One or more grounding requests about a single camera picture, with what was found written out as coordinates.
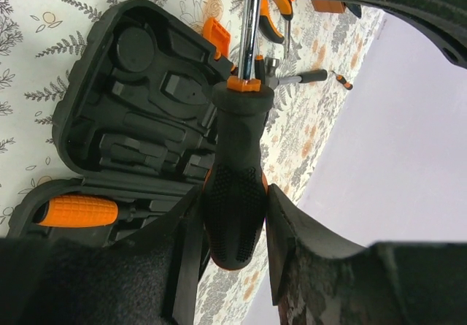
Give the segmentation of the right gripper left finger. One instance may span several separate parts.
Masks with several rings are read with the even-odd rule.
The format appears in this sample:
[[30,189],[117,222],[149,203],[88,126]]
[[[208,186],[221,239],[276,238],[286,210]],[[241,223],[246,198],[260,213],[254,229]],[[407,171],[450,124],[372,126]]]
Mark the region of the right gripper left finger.
[[3,324],[191,324],[203,243],[200,188],[107,248],[1,240]]

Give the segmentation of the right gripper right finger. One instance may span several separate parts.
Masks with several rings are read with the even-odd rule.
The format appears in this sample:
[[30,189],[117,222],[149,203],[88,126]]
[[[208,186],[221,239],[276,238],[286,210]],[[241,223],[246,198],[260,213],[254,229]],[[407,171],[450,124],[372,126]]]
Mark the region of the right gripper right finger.
[[266,216],[272,302],[282,324],[464,324],[466,245],[363,247],[297,208],[278,186]]

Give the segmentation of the large orange screwdriver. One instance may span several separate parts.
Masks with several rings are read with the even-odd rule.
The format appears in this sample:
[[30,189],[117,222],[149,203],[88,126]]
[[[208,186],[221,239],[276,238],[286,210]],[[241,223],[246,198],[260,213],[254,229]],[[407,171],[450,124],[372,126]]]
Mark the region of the large orange screwdriver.
[[153,211],[138,208],[135,204],[116,202],[97,196],[63,195],[44,203],[32,221],[40,226],[81,229],[109,226],[117,221],[156,216]]

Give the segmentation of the black orange handle screwdriver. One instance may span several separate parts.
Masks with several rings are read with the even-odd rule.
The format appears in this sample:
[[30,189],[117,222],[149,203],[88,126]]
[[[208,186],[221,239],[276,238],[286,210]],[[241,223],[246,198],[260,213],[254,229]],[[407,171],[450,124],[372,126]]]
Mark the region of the black orange handle screwdriver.
[[251,262],[268,204],[260,140],[274,92],[251,77],[260,3],[244,0],[238,74],[212,92],[217,146],[200,208],[212,260],[226,270],[239,270]]

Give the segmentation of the black plastic tool case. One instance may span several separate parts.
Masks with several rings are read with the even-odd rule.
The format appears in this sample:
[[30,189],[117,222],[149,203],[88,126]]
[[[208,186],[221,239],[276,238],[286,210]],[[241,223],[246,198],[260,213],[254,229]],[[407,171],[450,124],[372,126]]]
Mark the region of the black plastic tool case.
[[[12,211],[10,238],[111,245],[170,211],[212,166],[212,87],[233,67],[214,45],[151,1],[128,0],[108,9],[80,46],[52,116],[53,144],[77,178],[27,193]],[[62,195],[110,199],[125,215],[86,228],[37,224]]]

